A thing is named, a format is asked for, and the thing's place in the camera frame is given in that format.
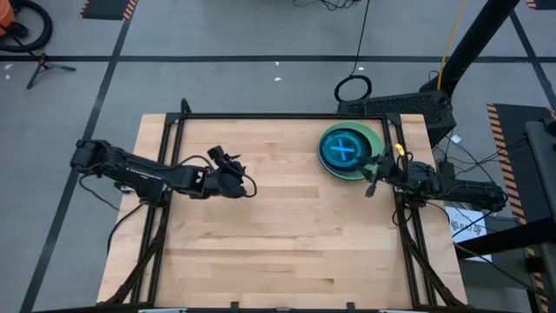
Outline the small floor tripod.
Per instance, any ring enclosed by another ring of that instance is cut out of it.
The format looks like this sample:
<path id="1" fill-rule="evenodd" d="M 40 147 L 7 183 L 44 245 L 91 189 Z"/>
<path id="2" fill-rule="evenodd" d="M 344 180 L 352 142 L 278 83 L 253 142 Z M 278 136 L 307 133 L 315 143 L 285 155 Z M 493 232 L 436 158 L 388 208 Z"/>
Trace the small floor tripod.
<path id="1" fill-rule="evenodd" d="M 48 61 L 47 60 L 47 55 L 45 53 L 42 53 L 41 56 L 37 60 L 36 69 L 35 69 L 34 73 L 32 74 L 29 82 L 27 83 L 26 89 L 31 90 L 33 88 L 38 76 L 41 73 L 44 73 L 48 70 L 54 70 L 54 69 L 66 70 L 66 71 L 69 71 L 69 72 L 75 72 L 76 71 L 76 68 L 74 68 L 74 67 L 61 65 L 61 64 L 57 64 L 57 63 L 52 63 L 52 62 Z"/>

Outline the black metal beam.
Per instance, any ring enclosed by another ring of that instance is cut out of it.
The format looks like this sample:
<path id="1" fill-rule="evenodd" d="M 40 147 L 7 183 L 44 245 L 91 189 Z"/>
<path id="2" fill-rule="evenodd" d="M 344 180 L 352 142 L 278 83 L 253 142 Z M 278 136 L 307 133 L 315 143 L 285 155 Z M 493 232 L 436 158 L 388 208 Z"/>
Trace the black metal beam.
<path id="1" fill-rule="evenodd" d="M 454 246 L 457 257 L 466 259 L 542 243 L 556 243 L 556 222 L 552 218 L 466 240 Z"/>

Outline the black slanted pole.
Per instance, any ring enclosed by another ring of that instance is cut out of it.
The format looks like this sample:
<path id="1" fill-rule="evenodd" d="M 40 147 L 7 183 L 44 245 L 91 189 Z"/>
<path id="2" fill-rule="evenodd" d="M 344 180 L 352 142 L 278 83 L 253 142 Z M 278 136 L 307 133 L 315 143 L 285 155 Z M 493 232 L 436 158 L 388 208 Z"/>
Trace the black slanted pole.
<path id="1" fill-rule="evenodd" d="M 487 0 L 453 54 L 447 59 L 442 74 L 424 83 L 419 92 L 441 90 L 451 96 L 467 69 L 478 58 L 519 1 Z"/>

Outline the black cart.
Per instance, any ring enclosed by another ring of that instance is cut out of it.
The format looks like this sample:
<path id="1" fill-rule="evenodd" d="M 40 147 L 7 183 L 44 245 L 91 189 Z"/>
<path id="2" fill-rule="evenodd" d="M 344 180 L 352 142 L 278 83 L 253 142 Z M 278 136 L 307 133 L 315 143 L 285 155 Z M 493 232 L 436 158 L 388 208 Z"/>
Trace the black cart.
<path id="1" fill-rule="evenodd" d="M 556 121 L 529 121 L 525 129 L 550 212 L 541 231 L 544 239 L 539 249 L 547 280 L 556 293 Z"/>

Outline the white paper label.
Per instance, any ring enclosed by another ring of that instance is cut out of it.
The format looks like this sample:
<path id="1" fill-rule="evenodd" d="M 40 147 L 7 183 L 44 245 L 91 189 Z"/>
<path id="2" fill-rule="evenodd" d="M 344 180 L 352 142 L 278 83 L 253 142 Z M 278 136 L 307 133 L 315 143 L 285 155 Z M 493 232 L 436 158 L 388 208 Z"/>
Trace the white paper label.
<path id="1" fill-rule="evenodd" d="M 480 211 L 446 207 L 453 241 L 460 243 L 488 234 L 484 214 Z"/>

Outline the light green plastic plate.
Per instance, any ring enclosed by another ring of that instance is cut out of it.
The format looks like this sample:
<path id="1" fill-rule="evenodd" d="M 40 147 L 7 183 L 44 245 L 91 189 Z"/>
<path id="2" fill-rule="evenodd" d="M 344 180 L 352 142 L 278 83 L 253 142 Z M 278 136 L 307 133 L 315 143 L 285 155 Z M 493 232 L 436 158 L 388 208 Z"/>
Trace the light green plastic plate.
<path id="1" fill-rule="evenodd" d="M 372 128 L 362 123 L 357 123 L 354 121 L 336 123 L 326 129 L 324 133 L 327 130 L 335 129 L 344 129 L 351 136 L 350 146 L 353 149 L 353 153 L 350 154 L 351 166 L 345 172 L 336 174 L 331 173 L 328 170 L 327 172 L 332 176 L 345 181 L 364 180 L 365 176 L 358 170 L 358 163 L 360 161 L 365 161 L 371 157 L 378 156 L 384 150 L 384 143 Z"/>

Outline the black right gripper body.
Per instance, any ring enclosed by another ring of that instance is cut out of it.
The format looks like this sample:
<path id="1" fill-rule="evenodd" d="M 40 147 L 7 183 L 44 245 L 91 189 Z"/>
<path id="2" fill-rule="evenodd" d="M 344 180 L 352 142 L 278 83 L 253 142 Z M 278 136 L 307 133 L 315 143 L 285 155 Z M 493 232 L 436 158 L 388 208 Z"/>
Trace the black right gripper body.
<path id="1" fill-rule="evenodd" d="M 413 190 L 418 186 L 412 177 L 411 152 L 394 157 L 390 150 L 383 150 L 380 154 L 380 180 L 401 190 Z"/>

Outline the orange vacuum cleaner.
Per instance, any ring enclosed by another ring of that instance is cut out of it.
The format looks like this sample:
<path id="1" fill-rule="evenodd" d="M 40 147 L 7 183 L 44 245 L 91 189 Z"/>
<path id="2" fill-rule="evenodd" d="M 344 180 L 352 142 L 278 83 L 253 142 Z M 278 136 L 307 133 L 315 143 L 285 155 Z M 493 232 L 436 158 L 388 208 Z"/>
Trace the orange vacuum cleaner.
<path id="1" fill-rule="evenodd" d="M 0 0 L 0 37 L 6 34 L 6 31 L 1 26 L 8 28 L 15 21 L 15 11 L 10 4 L 10 0 Z"/>

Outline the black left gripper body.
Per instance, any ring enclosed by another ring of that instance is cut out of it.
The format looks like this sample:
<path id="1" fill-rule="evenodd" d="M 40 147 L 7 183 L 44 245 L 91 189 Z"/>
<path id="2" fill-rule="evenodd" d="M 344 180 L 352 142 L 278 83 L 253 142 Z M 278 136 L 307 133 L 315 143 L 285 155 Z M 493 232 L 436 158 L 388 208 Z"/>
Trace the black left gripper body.
<path id="1" fill-rule="evenodd" d="M 226 198 L 237 199 L 247 195 L 243 187 L 244 173 L 234 173 L 225 164 L 220 165 L 216 170 L 210 172 L 204 181 L 202 199 L 212 196 L 223 196 Z"/>

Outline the black aluminium table frame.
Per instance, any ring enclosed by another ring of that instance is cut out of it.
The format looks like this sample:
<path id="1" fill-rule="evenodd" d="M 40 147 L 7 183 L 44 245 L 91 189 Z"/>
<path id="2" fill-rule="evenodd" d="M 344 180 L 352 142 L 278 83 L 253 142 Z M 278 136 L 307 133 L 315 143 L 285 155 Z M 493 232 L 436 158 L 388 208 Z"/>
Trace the black aluminium table frame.
<path id="1" fill-rule="evenodd" d="M 345 182 L 319 164 L 329 115 L 192 115 L 182 127 L 163 114 L 142 118 L 133 151 L 166 163 L 201 162 L 220 145 L 249 174 L 248 198 L 193 201 L 173 195 L 165 210 L 121 202 L 98 298 L 116 293 L 136 265 L 142 239 L 169 220 L 162 250 L 144 271 L 136 299 L 162 307 L 409 309 L 438 303 L 420 270 L 408 274 L 394 193 Z"/>

